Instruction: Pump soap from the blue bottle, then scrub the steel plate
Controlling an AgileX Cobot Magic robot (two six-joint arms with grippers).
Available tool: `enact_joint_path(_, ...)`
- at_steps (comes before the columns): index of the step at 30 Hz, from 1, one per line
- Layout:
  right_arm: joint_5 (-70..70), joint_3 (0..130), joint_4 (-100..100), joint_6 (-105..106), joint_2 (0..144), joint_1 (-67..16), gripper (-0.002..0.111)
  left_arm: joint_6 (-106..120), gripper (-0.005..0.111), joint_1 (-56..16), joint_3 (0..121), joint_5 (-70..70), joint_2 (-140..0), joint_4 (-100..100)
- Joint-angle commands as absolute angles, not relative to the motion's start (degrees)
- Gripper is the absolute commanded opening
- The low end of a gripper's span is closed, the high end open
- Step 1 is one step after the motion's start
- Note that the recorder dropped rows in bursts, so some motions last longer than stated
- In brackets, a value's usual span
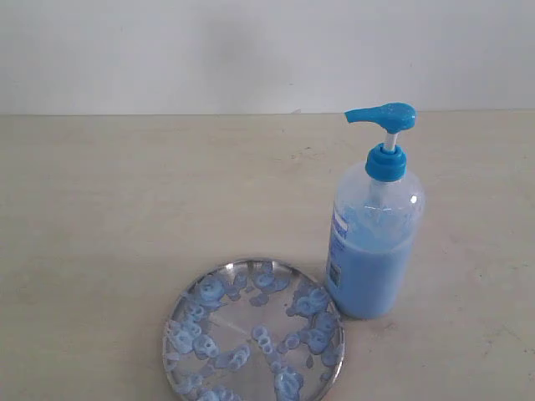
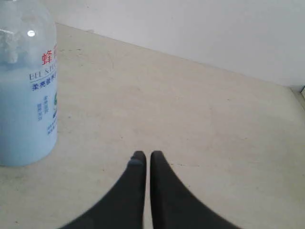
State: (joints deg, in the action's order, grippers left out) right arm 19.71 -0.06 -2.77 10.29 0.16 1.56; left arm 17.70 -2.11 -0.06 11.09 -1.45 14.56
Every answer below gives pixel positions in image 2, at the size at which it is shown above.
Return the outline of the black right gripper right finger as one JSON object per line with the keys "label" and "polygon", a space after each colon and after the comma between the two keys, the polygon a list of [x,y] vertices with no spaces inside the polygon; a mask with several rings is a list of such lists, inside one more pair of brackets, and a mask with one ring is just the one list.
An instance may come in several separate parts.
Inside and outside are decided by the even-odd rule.
{"label": "black right gripper right finger", "polygon": [[163,152],[154,151],[150,160],[150,199],[155,229],[236,229],[181,182]]}

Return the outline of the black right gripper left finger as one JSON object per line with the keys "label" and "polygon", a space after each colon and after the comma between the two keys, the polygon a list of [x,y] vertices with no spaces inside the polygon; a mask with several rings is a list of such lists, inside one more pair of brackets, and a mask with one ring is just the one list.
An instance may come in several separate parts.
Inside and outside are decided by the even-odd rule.
{"label": "black right gripper left finger", "polygon": [[136,151],[121,177],[92,208],[64,229],[142,229],[146,189],[146,156]]}

